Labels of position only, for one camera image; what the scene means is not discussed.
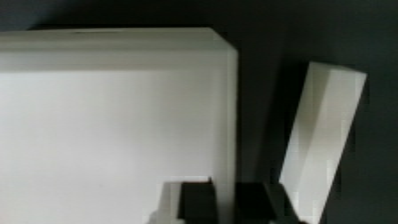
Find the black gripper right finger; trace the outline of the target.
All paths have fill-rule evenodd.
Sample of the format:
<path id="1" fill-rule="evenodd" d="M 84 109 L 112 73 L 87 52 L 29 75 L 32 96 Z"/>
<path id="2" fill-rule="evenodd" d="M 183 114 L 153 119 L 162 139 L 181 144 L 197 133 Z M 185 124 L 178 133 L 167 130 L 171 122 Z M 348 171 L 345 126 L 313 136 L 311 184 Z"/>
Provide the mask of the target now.
<path id="1" fill-rule="evenodd" d="M 235 199 L 235 224 L 307 224 L 299 218 L 279 183 L 238 183 Z"/>

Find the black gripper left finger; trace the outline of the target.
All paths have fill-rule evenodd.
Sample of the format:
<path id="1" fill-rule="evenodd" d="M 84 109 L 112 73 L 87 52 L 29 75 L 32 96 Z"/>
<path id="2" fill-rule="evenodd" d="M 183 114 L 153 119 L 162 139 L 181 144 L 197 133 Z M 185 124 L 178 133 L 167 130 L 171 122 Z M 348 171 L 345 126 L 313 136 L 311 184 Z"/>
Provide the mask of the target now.
<path id="1" fill-rule="evenodd" d="M 219 224 L 217 192 L 208 176 L 162 178 L 146 199 L 144 224 Z"/>

